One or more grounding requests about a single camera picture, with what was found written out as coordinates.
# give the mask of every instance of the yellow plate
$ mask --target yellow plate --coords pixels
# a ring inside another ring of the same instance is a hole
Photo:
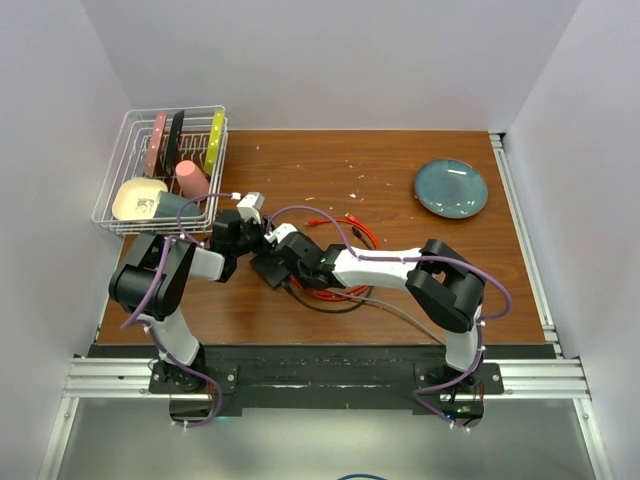
[[[207,175],[213,175],[213,167],[216,165],[218,158],[218,150],[220,148],[220,136],[222,135],[222,126],[224,125],[224,110],[218,111],[213,115],[213,123],[211,124],[211,133],[209,134],[209,145],[207,146],[207,156],[204,159],[204,171]]]

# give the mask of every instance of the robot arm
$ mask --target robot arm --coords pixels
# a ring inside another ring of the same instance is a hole
[[[361,260],[345,245],[331,245],[322,250],[290,224],[282,224],[265,234],[266,222],[259,213],[263,200],[259,193],[250,193],[238,203],[237,210],[220,212],[214,222],[209,250],[185,240],[177,240],[170,249],[162,280],[140,320],[154,329],[159,343],[179,362],[195,370],[205,362],[204,349],[191,334],[180,310],[187,277],[226,282],[237,267],[237,258],[253,252],[256,258],[270,260],[268,268],[278,270],[276,277],[279,275],[281,280],[276,278],[270,282],[272,286],[293,275],[305,288],[371,285],[408,291],[431,320],[445,329],[447,365],[456,371],[471,366],[477,351],[475,319],[480,315],[483,280],[462,267],[444,263]],[[149,290],[165,241],[160,235],[140,234],[113,274],[109,295],[125,311],[135,310]],[[464,261],[438,240],[429,240],[424,248],[406,251],[356,249],[356,253],[392,258],[435,255]],[[436,278],[441,273],[444,273],[442,282]],[[162,355],[161,358],[171,370],[170,360]],[[174,370],[176,375],[183,375]],[[180,377],[185,391],[202,386],[198,379],[187,380]]]
[[[266,236],[275,255],[306,288],[347,288],[370,285],[406,290],[431,320],[446,332],[446,363],[464,372],[473,363],[478,337],[476,320],[482,310],[484,281],[463,267],[437,262],[362,260],[344,245],[319,248],[293,225],[283,224]],[[404,251],[353,249],[367,258],[397,259],[442,256],[465,261],[439,240]],[[440,282],[436,276],[443,273]]]

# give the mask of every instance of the blue plate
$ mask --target blue plate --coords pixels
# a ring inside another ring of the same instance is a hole
[[[487,183],[475,169],[459,160],[427,163],[416,175],[414,189],[428,210],[446,218],[467,218],[487,203]]]

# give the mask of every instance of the gray cable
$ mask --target gray cable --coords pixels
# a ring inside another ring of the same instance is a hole
[[[390,308],[392,310],[395,310],[396,312],[398,312],[400,315],[402,315],[404,318],[406,318],[407,320],[409,320],[411,323],[413,323],[418,329],[422,330],[424,333],[426,333],[427,335],[429,335],[431,338],[433,338],[436,342],[438,342],[441,345],[444,345],[444,340],[442,340],[440,337],[438,337],[435,333],[433,333],[431,330],[429,330],[427,327],[425,327],[422,322],[420,322],[417,318],[413,317],[412,315],[410,315],[408,312],[405,312],[404,310],[402,310],[399,307],[396,307],[395,305],[393,305],[392,303],[389,302],[385,302],[384,300],[380,300],[377,298],[367,298],[367,297],[358,297],[357,295],[350,295],[348,293],[344,293],[341,292],[340,290],[334,290],[332,288],[328,289],[329,292],[331,293],[335,293],[336,295],[340,295],[342,297],[347,297],[350,298],[352,300],[361,300],[361,301],[365,301],[365,302],[372,302],[372,303],[378,303],[380,305],[384,305],[387,308]]]

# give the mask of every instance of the black cable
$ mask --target black cable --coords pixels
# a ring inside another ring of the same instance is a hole
[[[311,305],[306,300],[304,300],[302,297],[299,297],[293,291],[293,289],[291,288],[291,285],[289,285],[288,282],[286,282],[286,281],[282,282],[282,288],[284,288],[285,292],[287,292],[289,295],[291,295],[296,302],[300,303],[301,305],[304,305],[305,307],[309,308],[310,310],[313,310],[315,312],[320,312],[320,313],[349,313],[349,312],[353,312],[354,310],[360,308],[362,305],[364,305],[366,303],[366,300],[360,300],[355,305],[351,305],[350,307],[347,307],[347,308],[340,308],[340,309],[321,308],[321,307],[316,307],[315,305]],[[367,293],[364,295],[363,298],[369,298],[371,296],[371,292],[372,291],[373,291],[373,287],[369,287],[369,289],[367,290]]]
[[[357,228],[355,225],[352,225],[351,226],[351,231],[356,236],[356,238],[360,239],[360,241],[362,241],[362,243],[365,244],[365,246],[369,250],[374,250],[373,245],[371,245],[369,243],[366,235],[364,235],[359,228]],[[366,303],[366,300],[360,300],[355,305],[351,305],[350,307],[339,308],[339,309],[316,307],[315,305],[311,305],[310,303],[308,303],[302,297],[298,296],[298,294],[296,294],[293,291],[293,289],[291,288],[291,285],[289,285],[289,282],[287,282],[287,281],[282,282],[282,288],[284,288],[285,292],[287,292],[289,295],[291,295],[296,302],[298,302],[301,305],[304,305],[305,307],[307,307],[310,310],[313,310],[314,312],[320,312],[320,313],[349,313],[349,312],[353,312],[354,310],[357,310],[358,308],[360,308],[362,305],[364,305]],[[369,287],[369,289],[367,290],[367,293],[364,295],[363,298],[369,298],[371,296],[371,292],[372,291],[373,291],[373,287]]]

